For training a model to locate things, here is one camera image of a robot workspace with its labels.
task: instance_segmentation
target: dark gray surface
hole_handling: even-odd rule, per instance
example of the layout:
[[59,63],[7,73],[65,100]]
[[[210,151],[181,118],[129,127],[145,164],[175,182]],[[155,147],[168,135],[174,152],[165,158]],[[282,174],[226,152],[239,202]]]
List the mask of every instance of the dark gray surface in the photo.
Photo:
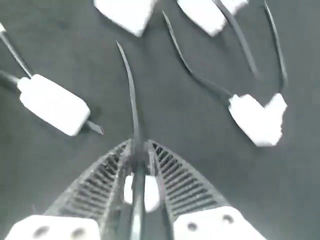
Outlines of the dark gray surface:
[[[102,21],[90,0],[0,0],[0,21],[28,64],[83,98],[105,132],[67,137],[25,109],[16,92],[0,87],[1,237],[34,210],[42,213],[93,161],[132,135],[118,40],[130,61],[149,138],[189,161],[267,239],[319,239],[320,2],[268,3],[287,63],[288,108],[278,146],[256,148],[181,67],[161,10],[195,70],[265,104],[279,70],[261,1],[237,16],[263,77],[256,82],[229,26],[210,38],[173,0],[157,5],[141,39]],[[3,45],[0,56],[1,69],[23,76]]]

